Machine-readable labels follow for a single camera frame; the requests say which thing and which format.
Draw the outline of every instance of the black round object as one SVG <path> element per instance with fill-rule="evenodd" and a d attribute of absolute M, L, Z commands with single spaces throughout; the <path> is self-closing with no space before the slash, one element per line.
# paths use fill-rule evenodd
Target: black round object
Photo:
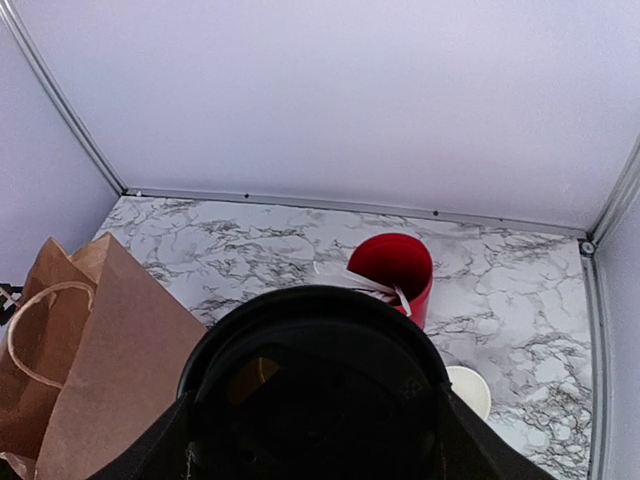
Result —
<path fill-rule="evenodd" d="M 197 391 L 190 438 L 201 478 L 425 480 L 443 383 L 440 355 L 404 315 L 306 286 L 222 319 L 194 349 L 178 395 Z"/>

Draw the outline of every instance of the red plastic cup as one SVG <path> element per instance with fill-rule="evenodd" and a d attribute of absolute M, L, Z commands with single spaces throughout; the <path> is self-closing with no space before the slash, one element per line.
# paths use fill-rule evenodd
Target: red plastic cup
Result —
<path fill-rule="evenodd" d="M 375 282 L 400 287 L 411 305 L 411 320 L 424 328 L 433 285 L 433 260 L 420 240 L 402 233 L 384 233 L 355 249 L 347 270 Z M 401 305 L 394 305 L 406 315 Z"/>

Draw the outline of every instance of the gray marble vein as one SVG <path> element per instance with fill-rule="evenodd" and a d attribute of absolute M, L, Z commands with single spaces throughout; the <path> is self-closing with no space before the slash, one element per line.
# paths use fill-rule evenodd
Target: gray marble vein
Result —
<path fill-rule="evenodd" d="M 122 198 L 111 232 L 205 324 L 254 296 L 309 283 L 383 232 L 436 264 L 426 333 L 448 365 L 487 380 L 488 423 L 559 479 L 587 477 L 591 343 L 577 242 L 506 229 L 281 206 Z"/>

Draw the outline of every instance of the white wall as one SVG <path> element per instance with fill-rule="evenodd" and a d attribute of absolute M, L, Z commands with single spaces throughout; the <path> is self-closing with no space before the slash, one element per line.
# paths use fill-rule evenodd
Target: white wall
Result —
<path fill-rule="evenodd" d="M 612 369 L 611 479 L 640 478 L 640 197 L 598 252 L 605 271 Z"/>
<path fill-rule="evenodd" d="M 640 131 L 638 0 L 14 0 L 131 186 L 588 227 Z"/>
<path fill-rule="evenodd" d="M 53 236 L 73 250 L 116 201 L 0 21 L 0 282 L 22 285 Z"/>

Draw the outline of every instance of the metal frame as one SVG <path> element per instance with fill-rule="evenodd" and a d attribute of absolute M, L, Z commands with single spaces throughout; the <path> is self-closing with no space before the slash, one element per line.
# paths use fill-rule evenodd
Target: metal frame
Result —
<path fill-rule="evenodd" d="M 585 289 L 591 323 L 592 359 L 593 359 L 593 433 L 590 452 L 590 480 L 608 478 L 607 466 L 610 439 L 610 400 L 611 400 L 611 358 L 608 334 L 608 310 L 604 285 L 604 271 L 599 262 L 598 249 L 606 243 L 611 233 L 618 226 L 632 201 L 640 191 L 640 136 L 638 137 L 629 159 L 611 192 L 597 222 L 588 232 L 577 228 L 568 228 L 541 223 L 523 222 L 510 219 L 490 218 L 474 215 L 443 213 L 432 210 L 389 207 L 353 202 L 336 202 L 293 197 L 277 197 L 266 195 L 195 192 L 178 190 L 161 190 L 147 188 L 129 188 L 108 162 L 91 134 L 82 123 L 69 101 L 56 83 L 45 61 L 38 52 L 26 26 L 20 19 L 12 0 L 0 0 L 0 18 L 4 20 L 16 43 L 24 54 L 29 66 L 38 78 L 45 92 L 56 106 L 80 144 L 87 151 L 90 159 L 105 177 L 111 188 L 119 195 L 136 195 L 148 197 L 191 198 L 217 200 L 225 202 L 258 203 L 268 205 L 289 205 L 294 207 L 320 208 L 331 210 L 349 210 L 382 215 L 401 215 L 431 220 L 457 223 L 485 225 L 498 228 L 510 228 L 528 232 L 565 235 L 578 239 L 586 239 L 581 243 L 582 266 Z"/>
<path fill-rule="evenodd" d="M 104 153 L 100 150 L 96 142 L 91 137 L 91 134 L 82 123 L 82 120 L 80 120 L 76 112 L 71 107 L 71 104 L 62 93 L 62 89 L 56 83 L 53 75 L 49 71 L 49 68 L 42 59 L 40 52 L 38 52 L 35 43 L 31 39 L 27 28 L 20 19 L 20 16 L 11 3 L 11 0 L 0 0 L 0 18 L 4 20 L 4 23 L 9 28 L 9 31 L 20 47 L 20 50 L 22 50 L 31 70 L 33 70 L 33 73 L 35 73 L 38 78 L 40 85 L 44 88 L 44 91 L 55 105 L 60 116 L 62 116 L 66 124 L 71 129 L 71 132 L 83 146 L 91 161 L 98 168 L 98 171 L 118 195 L 124 194 L 127 190 L 126 184 L 116 173 L 113 166 L 111 166 L 107 161 Z"/>

